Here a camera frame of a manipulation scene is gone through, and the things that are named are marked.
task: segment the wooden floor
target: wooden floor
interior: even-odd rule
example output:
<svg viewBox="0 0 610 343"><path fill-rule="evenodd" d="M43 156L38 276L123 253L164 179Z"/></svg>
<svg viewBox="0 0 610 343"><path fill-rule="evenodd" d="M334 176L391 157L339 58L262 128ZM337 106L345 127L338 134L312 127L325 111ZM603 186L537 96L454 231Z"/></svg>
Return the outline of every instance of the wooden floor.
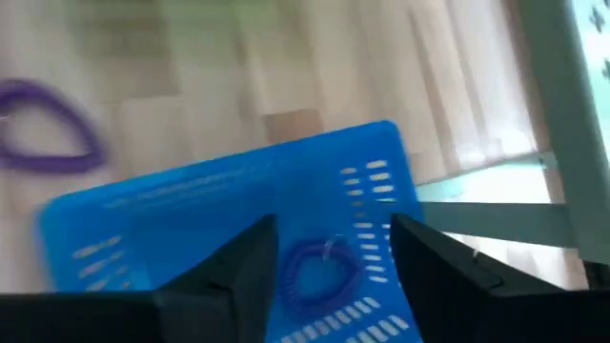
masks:
<svg viewBox="0 0 610 343"><path fill-rule="evenodd" d="M547 149L511 7L0 1L0 77L61 90L112 149L83 176L0 171L0 291L48 287L31 214L66 192L380 119L400 127L418 183ZM22 112L16 144L75 149L36 109Z"/></svg>

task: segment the basket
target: basket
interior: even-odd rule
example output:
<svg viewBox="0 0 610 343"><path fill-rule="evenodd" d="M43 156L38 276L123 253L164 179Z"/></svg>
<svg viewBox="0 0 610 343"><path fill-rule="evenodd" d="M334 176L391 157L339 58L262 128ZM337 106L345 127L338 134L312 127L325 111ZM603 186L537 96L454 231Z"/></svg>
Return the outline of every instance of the basket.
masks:
<svg viewBox="0 0 610 343"><path fill-rule="evenodd" d="M391 213L421 217L407 166L396 126L377 122L64 195L40 230L57 290L150 290L277 213L279 263L295 242L339 236L362 273L318 317L276 296L267 341L416 342L389 244Z"/></svg>

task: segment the black plastic piece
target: black plastic piece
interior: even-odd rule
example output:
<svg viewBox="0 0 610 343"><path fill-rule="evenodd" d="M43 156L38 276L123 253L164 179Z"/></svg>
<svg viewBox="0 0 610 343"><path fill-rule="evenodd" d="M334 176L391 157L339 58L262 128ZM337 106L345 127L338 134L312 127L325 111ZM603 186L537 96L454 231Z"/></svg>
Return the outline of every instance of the black plastic piece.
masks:
<svg viewBox="0 0 610 343"><path fill-rule="evenodd" d="M610 292L567 292L394 215L398 277L426 343L610 341Z"/></svg>
<svg viewBox="0 0 610 343"><path fill-rule="evenodd" d="M0 342L263 342L276 260L267 215L156 291L2 295Z"/></svg>

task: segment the purple coil keychain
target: purple coil keychain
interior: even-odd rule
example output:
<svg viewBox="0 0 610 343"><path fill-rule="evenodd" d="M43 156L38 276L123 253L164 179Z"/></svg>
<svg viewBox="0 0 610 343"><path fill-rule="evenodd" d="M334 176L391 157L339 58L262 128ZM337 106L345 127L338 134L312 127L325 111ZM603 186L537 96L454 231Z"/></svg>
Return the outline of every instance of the purple coil keychain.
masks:
<svg viewBox="0 0 610 343"><path fill-rule="evenodd" d="M6 168L29 172L72 174L88 172L106 162L100 140L77 109L66 99L30 80L11 79L0 83L0 117L10 117L19 106L34 105L74 129L86 153L80 156L35 155L19 152L9 146L8 123L0 124L0 163Z"/></svg>
<svg viewBox="0 0 610 343"><path fill-rule="evenodd" d="M315 297L301 294L296 287L303 262L312 257L333 259L346 270L345 277L338 285ZM279 276L279 292L289 311L301 317L315 317L350 302L359 277L358 259L344 242L306 240L295 244L286 254L286 262Z"/></svg>

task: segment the blue plastic basket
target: blue plastic basket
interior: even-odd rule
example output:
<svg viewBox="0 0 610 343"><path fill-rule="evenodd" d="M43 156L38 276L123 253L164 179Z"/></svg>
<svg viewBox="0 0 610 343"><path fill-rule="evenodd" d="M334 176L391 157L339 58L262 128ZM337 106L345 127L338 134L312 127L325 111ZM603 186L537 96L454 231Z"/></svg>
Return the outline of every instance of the blue plastic basket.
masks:
<svg viewBox="0 0 610 343"><path fill-rule="evenodd" d="M58 290L149 290L277 213L280 263L295 242L341 235L363 274L350 301L317 318L276 297L267 341L416 342L392 212L421 217L397 128L378 122L65 195L40 223Z"/></svg>

